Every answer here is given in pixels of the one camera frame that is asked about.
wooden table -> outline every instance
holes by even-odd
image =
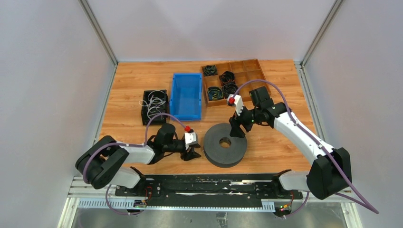
[[[145,126],[141,120],[141,106],[144,90],[166,89],[171,94],[173,73],[200,72],[201,66],[218,63],[219,61],[185,61],[185,62],[132,62],[119,63],[111,94],[106,108],[100,137],[111,135],[125,143],[143,143]],[[292,60],[260,60],[266,79],[276,84],[285,94],[288,104],[297,117],[313,132],[309,110]],[[275,103],[281,102],[280,95],[272,89]],[[245,102],[252,108],[251,102]],[[234,108],[229,106],[206,107],[203,102],[202,120],[186,122],[199,136],[203,145],[204,134],[219,123],[228,123]],[[183,128],[175,121],[181,137]],[[151,126],[148,137],[156,134],[159,126]],[[178,173],[262,173],[279,172],[285,169],[306,171],[310,169],[308,161],[302,153],[281,133],[265,126],[253,126],[246,134],[248,150],[243,160],[232,168],[219,168],[212,165],[202,148],[196,149],[202,156],[191,161],[182,161],[175,153],[154,165],[128,164],[135,166],[143,174],[178,174]]]

wooden organizer tray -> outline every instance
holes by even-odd
[[[206,103],[208,107],[218,106],[218,105],[226,105],[227,100],[225,98],[221,100],[209,100],[209,93],[207,89],[212,86],[216,86],[221,88],[222,85],[219,76],[222,75],[225,71],[231,71],[235,75],[235,84],[237,87],[240,87],[247,81],[253,79],[263,79],[266,80],[262,68],[260,67],[259,61],[257,59],[243,60],[243,61],[235,61],[229,63],[219,63],[215,64],[217,68],[217,75],[212,76],[204,76],[203,70],[205,66],[202,66],[201,73],[203,74],[203,89],[204,96],[206,97]],[[252,82],[244,86],[239,95],[242,97],[243,101],[251,101],[249,96],[249,91],[253,89],[257,89],[259,87],[265,86],[271,95],[270,88],[267,83],[264,82]]]

blue bin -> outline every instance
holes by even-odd
[[[192,121],[202,118],[202,74],[174,74],[169,108],[179,120]]]

gray disc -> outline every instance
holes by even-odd
[[[229,168],[238,164],[246,153],[246,138],[230,136],[231,125],[219,123],[211,127],[204,136],[204,154],[215,166]]]

robotic arm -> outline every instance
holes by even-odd
[[[273,179],[277,195],[282,195],[287,190],[302,190],[310,191],[315,197],[323,200],[348,187],[348,184],[322,150],[322,147],[331,152],[330,154],[337,164],[342,168],[348,179],[352,181],[350,154],[347,150],[344,148],[335,149],[332,145],[322,141],[305,127],[291,111],[291,115],[296,121],[294,123],[287,112],[285,104],[283,102],[274,104],[266,87],[252,90],[249,94],[254,105],[252,110],[248,110],[243,105],[241,96],[235,95],[233,97],[230,95],[228,98],[228,104],[235,107],[235,113],[230,118],[230,135],[239,138],[245,137],[245,133],[240,128],[241,125],[246,132],[249,132],[254,124],[270,126],[289,138],[311,164],[309,172],[286,170],[278,173]],[[320,142],[319,146],[307,135],[307,132]]]
[[[194,148],[199,147],[197,134],[192,129],[185,132],[182,139],[178,139],[175,127],[164,123],[146,145],[117,142],[109,135],[103,137],[77,160],[76,169],[83,174],[90,157],[101,149],[88,164],[88,183],[95,189],[108,184],[124,186],[136,195],[144,190],[146,177],[134,167],[122,167],[124,163],[155,164],[164,157],[165,152],[179,152],[181,159],[189,161],[201,157],[194,151]]]

